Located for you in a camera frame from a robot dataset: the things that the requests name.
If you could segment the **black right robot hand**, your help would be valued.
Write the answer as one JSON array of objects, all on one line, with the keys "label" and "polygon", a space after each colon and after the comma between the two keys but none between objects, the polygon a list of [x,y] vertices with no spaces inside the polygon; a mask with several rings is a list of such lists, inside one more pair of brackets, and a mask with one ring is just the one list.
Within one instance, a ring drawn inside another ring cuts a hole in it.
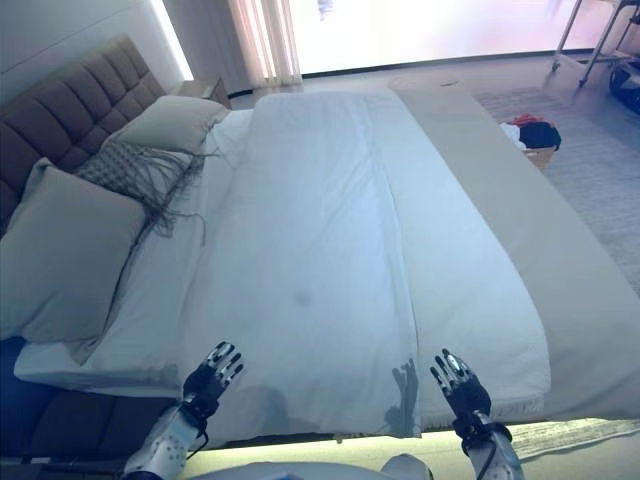
[{"label": "black right robot hand", "polygon": [[430,372],[455,419],[470,419],[478,414],[489,417],[492,407],[489,393],[467,363],[446,348],[434,360]]}]

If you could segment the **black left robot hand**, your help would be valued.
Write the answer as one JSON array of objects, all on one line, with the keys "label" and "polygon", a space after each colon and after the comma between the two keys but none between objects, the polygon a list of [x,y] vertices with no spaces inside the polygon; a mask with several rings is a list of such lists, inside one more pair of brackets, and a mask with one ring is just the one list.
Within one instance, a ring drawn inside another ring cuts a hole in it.
[{"label": "black left robot hand", "polygon": [[243,369],[242,354],[236,346],[219,343],[185,380],[183,401],[197,414],[212,416],[219,398]]}]

